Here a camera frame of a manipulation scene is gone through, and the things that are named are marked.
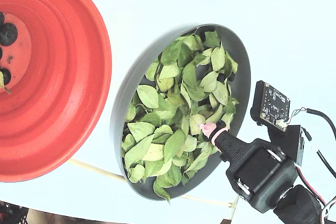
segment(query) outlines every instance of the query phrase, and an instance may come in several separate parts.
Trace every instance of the circuit board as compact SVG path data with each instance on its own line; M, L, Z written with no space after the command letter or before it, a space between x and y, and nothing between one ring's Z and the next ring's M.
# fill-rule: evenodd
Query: circuit board
M289 117L289 106L288 97L266 82L257 82L251 116L258 124L275 126L281 131L286 131L285 122Z

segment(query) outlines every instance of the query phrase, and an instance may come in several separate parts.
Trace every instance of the white wire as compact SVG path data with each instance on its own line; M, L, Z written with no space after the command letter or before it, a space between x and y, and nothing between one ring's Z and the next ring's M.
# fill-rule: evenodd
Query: white wire
M330 213L330 208L332 207L333 204L336 203L336 197L333 198L331 201L329 201L326 206L322 209L321 211L321 216L320 216L320 220L321 220L321 224L326 224L324 219L325 217L327 217Z

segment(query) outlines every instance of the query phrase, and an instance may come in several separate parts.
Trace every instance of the green leaf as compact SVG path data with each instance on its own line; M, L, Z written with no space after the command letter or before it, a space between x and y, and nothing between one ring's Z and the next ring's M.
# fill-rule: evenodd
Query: green leaf
M192 51L203 50L202 40L196 34L189 35L183 39L183 43L185 43Z
M161 126L161 118L155 112L151 112L151 113L146 114L141 119L141 122L146 122L146 123L153 124L155 127Z
M208 73L200 82L201 87L208 86L217 80L218 74L215 71Z
M156 195L158 195L161 198L165 198L170 204L170 195L162 187L158 186L156 180L153 185L153 190L156 193Z
M187 164L187 158L183 156L181 157L175 156L173 157L173 164L178 167L183 167Z
M199 101L202 101L204 99L205 94L204 94L204 91L203 91L202 87L200 87L200 86L189 87L188 85L186 85L184 83L181 84L181 85L184 85L184 87L186 88L191 100L199 102Z
M225 52L227 59L231 62L232 72L236 73L238 71L238 63L234 61L234 59L230 56L228 52Z
M214 71L220 70L225 64L225 51L223 47L216 47L211 54L211 63Z
M208 65L211 62L211 54L212 54L213 48L206 49L202 55L205 56L206 58L201 61L198 65Z
M217 31L206 31L205 32L205 42L204 45L206 47L219 47L219 38L217 35Z
M153 174L151 177L160 176L162 174L165 174L166 172L169 171L170 167L172 166L172 163L173 163L173 159L168 160L166 163L164 162L161 169L157 173Z
M174 186L174 181L169 177L168 173L162 174L156 178L158 186L169 188Z
M150 81L154 81L155 80L155 73L156 73L156 70L159 66L159 62L158 61L155 61L153 62L150 67L148 68L148 70L146 71L146 78Z
M187 102L189 108L191 108L191 100L185 85L181 85L181 95L184 97L185 101Z
M217 81L217 89L213 92L214 97L223 105L227 105L229 92L227 90L226 85Z
M159 137L165 135L165 134L169 134L169 135L173 135L173 130L172 128L169 127L169 125L162 125L161 127L157 128L155 131L154 131L154 139L158 139Z
M205 120L205 123L217 123L223 116L223 105L219 105L215 113L210 116L207 120Z
M181 179L182 179L181 168L172 164L172 166L170 167L168 171L168 176L173 181L173 185L177 186L181 182Z
M157 139L154 139L152 141L152 143L154 143L154 144L165 144L170 136L171 136L171 134L164 134L164 135L158 137Z
M125 152L128 152L132 147L136 145L136 141L131 134L128 134L124 141L121 143L121 147Z
M163 158L163 144L151 144L146 155L142 158L144 161L157 161Z
M181 145L184 143L184 140L185 135L181 130L177 130L170 138L168 138L163 149L165 163L177 154Z
M179 67L185 67L189 62L193 60L192 51L186 44L182 44L180 56L177 59L177 65Z
M128 123L127 127L130 129L135 141L138 143L146 136L153 134L155 126L146 122Z
M189 172L190 170L194 170L194 168L197 168L198 166L200 166L199 163L202 162L203 160L206 160L209 156L210 156L210 153L201 152L199 156L194 160L194 162L189 166L189 168L185 171L185 173Z
M190 62L182 71L182 80L189 85L190 87L194 88L197 86L196 82L196 73L195 73L195 66L193 62Z
M214 110L218 108L219 102L217 101L217 99L215 98L213 94L209 95L209 99L210 99L211 108L213 108Z
M198 66L200 63L202 63L204 60L206 60L208 57L205 55L200 54L199 52L196 52L195 59L194 59L194 65Z
M159 80L160 75L156 76L156 85L159 87L161 92L166 92L174 86L174 78Z
M154 135L145 137L136 146L134 146L128 152L126 152L125 158L124 158L126 170L129 170L132 164L138 162L145 156L145 154L147 153L149 149L149 146L151 145L153 137Z
M136 116L136 109L135 109L133 103L131 102L129 107L128 107L125 122L127 122L127 123L131 122L135 118L135 116Z
M157 173L163 166L163 159L158 161L146 161L145 162L145 176L146 178Z
M159 107L159 95L155 88L149 85L139 85L136 90L140 100L145 106L151 109Z
M175 76L178 76L179 74L180 68L177 66L177 62L175 62L171 65L163 66L160 72L159 80L161 81L163 79L173 78Z
M204 116L199 114L190 116L190 132L192 135L200 134L201 129L199 124L201 123L205 123Z
M188 135L184 143L184 151L193 152L196 149L196 145L197 145L197 138Z
M184 135L188 136L190 128L190 116L184 116L181 119L181 130L183 131Z
M135 168L130 168L129 175L130 182L137 183L145 175L145 167L142 165L136 165Z
M167 46L161 56L161 63L164 65L171 65L175 63L180 56L182 41L173 41L169 46Z

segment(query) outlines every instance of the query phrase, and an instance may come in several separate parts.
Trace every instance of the electrical wire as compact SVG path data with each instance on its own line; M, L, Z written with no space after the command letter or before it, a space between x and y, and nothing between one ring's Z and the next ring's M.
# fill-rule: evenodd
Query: electrical wire
M294 116L296 116L297 114L299 114L301 111L306 111L306 110L307 110L307 109L304 108L304 107L302 107L302 108L300 108L300 109L297 109L297 110L293 110L292 115L290 116L290 118L287 119L287 120L285 120L284 122L285 122L287 125L290 124L290 122L292 121L292 118L293 118Z
M320 214L320 223L325 224L325 218L329 215L331 207L336 203L336 197L329 201L322 209Z
M308 183L308 181L306 180L306 178L304 177L302 170L301 170L301 166L299 166L298 164L295 164L296 170L298 172L298 175L300 177L300 179L302 180L302 182L304 183L304 185L310 190L310 192L322 203L322 205L325 206L325 201L322 198L322 196Z

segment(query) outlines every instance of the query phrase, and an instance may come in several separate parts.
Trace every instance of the black cable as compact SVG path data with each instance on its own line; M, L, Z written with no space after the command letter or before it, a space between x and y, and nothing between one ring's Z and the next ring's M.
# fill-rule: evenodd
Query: black cable
M331 129L332 129L332 132L334 133L334 136L335 136L335 140L336 140L336 128L335 128L335 125L332 123L332 121L330 120L330 118L322 113L321 111L318 111L318 110L312 110L312 109L307 109L307 113L309 114L314 114L314 115L318 115L322 118L324 118L330 125ZM306 130L303 130L306 137L308 138L308 140L311 141L311 137L309 139L309 137L307 136L306 134ZM325 159L325 157L322 155L322 153L318 150L317 151L317 155L320 157L320 159L322 160L322 162L324 163L324 165L328 168L328 170L331 172L331 174L336 178L336 172L334 171L334 169L330 166L330 164L328 163L328 161Z
M325 159L325 157L322 155L320 150L317 151L317 155L319 155L322 162L325 164L325 166L328 168L328 170L331 172L331 174L336 178L336 172L334 169L329 165L328 161Z
M307 109L307 113L314 114L314 115L319 115L320 117L324 118L329 123L330 127L332 128L332 132L334 133L335 140L336 140L336 128L335 128L335 125L332 123L332 121L330 120L330 118L326 114L322 113L321 111L312 110L312 109Z

